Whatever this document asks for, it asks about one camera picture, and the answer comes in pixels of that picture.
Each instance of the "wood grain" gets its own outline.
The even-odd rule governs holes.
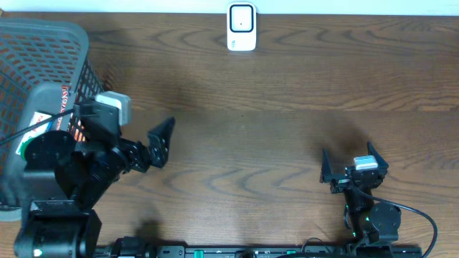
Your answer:
[[[321,149],[339,167],[372,140],[390,165],[374,194],[436,220],[431,257],[459,255],[458,18],[260,15],[257,49],[233,53],[222,15],[4,16],[81,25],[100,78],[133,100],[125,137],[177,119],[168,165],[125,175],[96,205],[101,244],[349,239],[344,197],[318,182]],[[0,230],[11,257],[19,224]],[[405,211],[399,235],[425,250],[432,232]]]

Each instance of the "black cable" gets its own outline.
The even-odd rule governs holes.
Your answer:
[[[349,255],[342,255],[342,254],[327,254],[327,253],[313,253],[313,252],[301,252],[295,254],[284,254],[276,258],[309,258],[309,257],[317,257],[317,258],[351,258],[353,256]]]
[[[6,137],[6,138],[4,138],[3,140],[0,141],[0,145],[6,144],[6,143],[18,138],[19,136],[21,136],[21,135],[23,135],[23,134],[25,134],[25,133],[27,133],[27,132],[29,132],[31,130],[34,130],[35,128],[38,128],[38,127],[40,127],[42,125],[45,125],[45,124],[47,124],[47,123],[49,123],[49,122],[51,122],[53,120],[61,118],[61,117],[65,116],[65,115],[69,115],[71,113],[73,113],[73,109],[64,111],[64,112],[59,113],[57,115],[53,115],[52,117],[47,118],[47,119],[43,120],[40,123],[36,123],[34,125],[30,125],[28,128],[24,128],[24,129],[22,129],[22,130],[20,130],[20,131],[18,131],[16,133]]]
[[[354,182],[354,179],[352,177],[349,178],[349,179],[350,179],[351,185],[354,187],[354,189],[357,191],[357,193],[359,193],[363,197],[366,197],[367,199],[371,199],[373,201],[379,201],[379,202],[390,204],[390,205],[393,205],[393,206],[396,206],[396,207],[399,207],[399,208],[402,208],[402,209],[406,209],[407,211],[414,212],[414,213],[416,213],[418,215],[421,215],[421,216],[425,217],[432,224],[432,227],[433,227],[432,241],[430,242],[430,245],[427,248],[427,251],[425,251],[425,253],[422,255],[422,258],[427,258],[427,256],[430,254],[430,252],[432,251],[433,247],[435,246],[435,242],[437,241],[438,228],[437,228],[437,224],[435,223],[435,221],[429,215],[425,214],[424,212],[422,212],[420,210],[405,206],[403,204],[398,204],[398,203],[395,203],[393,201],[388,201],[388,200],[384,200],[384,199],[381,199],[381,198],[378,198],[378,197],[374,197],[374,196],[371,196],[371,195],[369,195],[367,193],[364,193],[362,190],[360,190],[359,187],[357,187],[357,185]]]
[[[322,239],[317,238],[317,237],[311,237],[310,239],[306,240],[306,242],[304,242],[303,246],[301,247],[301,252],[305,251],[304,249],[308,246],[308,243],[310,240],[319,240],[320,242],[323,243]],[[327,246],[324,245],[323,247],[325,247],[325,249],[327,249],[327,251],[331,254],[331,251]]]

